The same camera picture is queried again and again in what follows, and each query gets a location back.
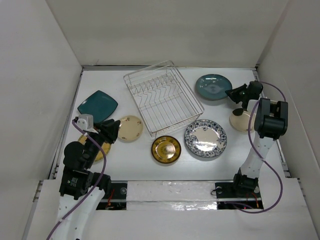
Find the brown gold patterned plate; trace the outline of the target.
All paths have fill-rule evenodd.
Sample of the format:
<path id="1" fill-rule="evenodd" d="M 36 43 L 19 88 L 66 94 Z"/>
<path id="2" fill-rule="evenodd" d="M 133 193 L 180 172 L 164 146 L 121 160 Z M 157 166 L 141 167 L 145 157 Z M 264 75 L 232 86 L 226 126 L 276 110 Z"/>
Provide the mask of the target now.
<path id="1" fill-rule="evenodd" d="M 151 145 L 151 155 L 160 164 L 175 163 L 180 158 L 181 153 L 181 144 L 173 136 L 160 136 Z"/>

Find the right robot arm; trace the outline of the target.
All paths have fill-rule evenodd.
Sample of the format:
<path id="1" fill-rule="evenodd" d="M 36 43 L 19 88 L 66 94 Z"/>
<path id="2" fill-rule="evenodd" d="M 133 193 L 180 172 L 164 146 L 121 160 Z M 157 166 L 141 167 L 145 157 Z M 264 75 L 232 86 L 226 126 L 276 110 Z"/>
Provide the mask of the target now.
<path id="1" fill-rule="evenodd" d="M 237 197 L 256 189 L 261 167 L 266 162 L 270 148 L 288 129 L 288 102 L 284 93 L 275 85 L 273 87 L 280 92 L 283 100 L 261 97 L 263 82 L 259 81 L 225 91 L 233 102 L 241 103 L 242 110 L 234 110 L 234 115 L 239 116 L 244 111 L 250 113 L 247 131 L 251 149 L 231 184 L 231 191 Z"/>

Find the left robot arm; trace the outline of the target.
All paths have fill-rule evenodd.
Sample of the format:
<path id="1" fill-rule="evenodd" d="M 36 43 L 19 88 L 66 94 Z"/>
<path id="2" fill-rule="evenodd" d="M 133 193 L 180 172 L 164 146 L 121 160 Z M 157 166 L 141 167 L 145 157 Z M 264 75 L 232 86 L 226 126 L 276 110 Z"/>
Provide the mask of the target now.
<path id="1" fill-rule="evenodd" d="M 120 120 L 94 123 L 92 115 L 82 114 L 71 123 L 86 141 L 72 141 L 64 148 L 56 224 L 48 240 L 82 240 L 100 201 L 113 194 L 103 144 L 115 143 Z"/>

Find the round teal plate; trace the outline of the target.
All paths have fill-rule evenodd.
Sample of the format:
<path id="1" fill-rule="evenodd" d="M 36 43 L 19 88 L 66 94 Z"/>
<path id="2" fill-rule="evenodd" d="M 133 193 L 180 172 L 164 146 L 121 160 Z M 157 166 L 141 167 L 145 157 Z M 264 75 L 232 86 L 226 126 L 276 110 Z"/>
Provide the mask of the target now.
<path id="1" fill-rule="evenodd" d="M 227 98 L 226 91 L 232 89 L 232 83 L 220 74 L 203 75 L 195 83 L 197 93 L 201 97 L 211 101 Z"/>

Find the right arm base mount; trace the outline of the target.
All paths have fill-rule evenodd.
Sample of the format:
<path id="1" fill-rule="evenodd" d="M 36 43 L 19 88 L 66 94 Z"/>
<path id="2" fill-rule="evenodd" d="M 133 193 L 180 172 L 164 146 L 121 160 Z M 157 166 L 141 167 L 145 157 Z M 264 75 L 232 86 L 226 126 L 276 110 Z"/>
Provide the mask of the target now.
<path id="1" fill-rule="evenodd" d="M 216 197 L 218 210 L 263 210 L 263 201 L 259 188 L 251 193 L 236 193 L 231 181 L 218 181 L 214 183 L 210 194 Z"/>

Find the plain cream plate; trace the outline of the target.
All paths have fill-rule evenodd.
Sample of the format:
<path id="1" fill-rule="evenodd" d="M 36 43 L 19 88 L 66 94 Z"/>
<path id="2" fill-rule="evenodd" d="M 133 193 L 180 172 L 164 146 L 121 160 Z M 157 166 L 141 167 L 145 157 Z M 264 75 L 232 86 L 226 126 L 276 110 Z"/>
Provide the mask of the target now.
<path id="1" fill-rule="evenodd" d="M 237 108 L 232 111 L 229 122 L 230 125 L 237 131 L 242 133 L 248 132 L 249 120 L 251 112 L 245 111 L 242 108 Z"/>

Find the cream plate with characters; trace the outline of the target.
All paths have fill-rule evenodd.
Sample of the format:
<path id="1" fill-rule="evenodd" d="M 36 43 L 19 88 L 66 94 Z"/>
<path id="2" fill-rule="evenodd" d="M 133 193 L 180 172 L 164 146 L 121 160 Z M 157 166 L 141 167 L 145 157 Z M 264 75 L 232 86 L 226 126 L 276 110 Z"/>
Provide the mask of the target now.
<path id="1" fill-rule="evenodd" d="M 120 119 L 118 138 L 122 141 L 137 140 L 143 132 L 143 121 L 134 115 L 127 115 Z"/>

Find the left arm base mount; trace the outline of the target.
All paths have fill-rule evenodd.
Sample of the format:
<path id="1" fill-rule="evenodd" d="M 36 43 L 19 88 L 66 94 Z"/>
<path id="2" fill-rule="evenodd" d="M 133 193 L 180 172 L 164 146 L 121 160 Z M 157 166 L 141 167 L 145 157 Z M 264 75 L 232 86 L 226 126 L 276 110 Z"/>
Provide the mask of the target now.
<path id="1" fill-rule="evenodd" d="M 96 210 L 117 211 L 127 209 L 127 181 L 112 181 L 111 190 L 99 202 Z"/>

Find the yellow plate under left arm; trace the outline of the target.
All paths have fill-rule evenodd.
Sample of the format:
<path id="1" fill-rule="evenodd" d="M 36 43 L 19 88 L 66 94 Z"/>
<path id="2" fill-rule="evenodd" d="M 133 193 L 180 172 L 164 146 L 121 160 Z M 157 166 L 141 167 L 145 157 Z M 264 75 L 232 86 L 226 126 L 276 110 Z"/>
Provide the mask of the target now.
<path id="1" fill-rule="evenodd" d="M 86 143 L 86 140 L 87 140 L 87 137 L 85 135 L 81 135 L 79 138 L 78 138 L 78 142 L 80 142 L 81 144 L 85 144 Z M 107 156 L 108 153 L 110 152 L 111 150 L 111 145 L 107 142 L 104 142 L 103 145 L 102 145 L 102 149 L 103 149 L 103 152 L 104 154 Z M 104 156 L 103 154 L 101 153 L 101 151 L 98 152 L 95 160 L 94 160 L 94 163 L 98 163 L 100 161 L 103 161 L 104 160 Z"/>

